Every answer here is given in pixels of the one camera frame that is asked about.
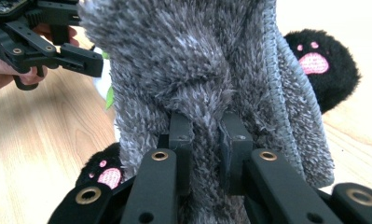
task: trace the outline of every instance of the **green leaf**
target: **green leaf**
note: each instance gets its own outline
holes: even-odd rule
[[[110,87],[106,94],[106,110],[109,109],[114,103],[113,87]]]
[[[110,56],[109,56],[109,54],[108,53],[106,53],[106,52],[102,52],[102,57],[104,58],[104,59],[110,59]]]

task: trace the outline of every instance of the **black fuzzy plush toy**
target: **black fuzzy plush toy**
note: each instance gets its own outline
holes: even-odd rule
[[[360,79],[356,63],[333,36],[306,29],[284,38],[308,76],[322,113],[353,93]]]
[[[97,152],[81,170],[76,185],[92,182],[103,183],[115,189],[122,179],[121,161],[119,160],[119,143],[113,143],[104,151]]]

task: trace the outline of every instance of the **screw hole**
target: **screw hole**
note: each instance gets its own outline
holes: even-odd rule
[[[372,195],[369,193],[360,190],[360,189],[348,189],[346,190],[346,194],[349,198],[354,200],[355,202],[365,205],[365,206],[372,206]]]
[[[313,223],[324,223],[323,218],[315,213],[307,213],[307,218]]]
[[[97,187],[88,187],[78,192],[76,195],[76,202],[78,204],[93,203],[101,197],[101,194],[101,190]]]
[[[268,151],[261,152],[259,156],[266,161],[276,161],[278,159],[278,156]]]
[[[13,49],[13,52],[16,53],[16,54],[20,54],[20,53],[22,53],[22,50],[21,49]]]
[[[152,155],[154,161],[165,161],[166,159],[168,159],[168,157],[168,153],[162,151],[156,152]]]
[[[140,223],[150,223],[154,220],[154,216],[151,213],[142,213],[139,216],[139,222]]]

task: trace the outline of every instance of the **black plastic arm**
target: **black plastic arm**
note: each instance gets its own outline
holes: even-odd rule
[[[244,196],[251,223],[372,224],[372,189],[352,183],[336,185],[332,195],[313,189],[281,153],[255,148],[245,130],[236,115],[224,115],[220,170],[226,193]],[[189,133],[187,120],[173,114],[169,134],[145,154],[136,177],[112,191],[99,183],[74,188],[49,223],[177,223],[179,199],[189,185],[189,173],[178,164],[190,168],[189,157],[183,161],[179,155],[191,150]],[[185,154],[178,154],[181,146]]]

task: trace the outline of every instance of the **gray fuzzy fabric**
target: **gray fuzzy fabric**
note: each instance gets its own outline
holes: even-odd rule
[[[125,180],[167,133],[191,120],[191,194],[181,223],[248,223],[218,184],[219,123],[241,117],[258,147],[283,153],[314,187],[333,162],[312,88],[276,27],[274,0],[86,0],[90,40],[110,54]]]

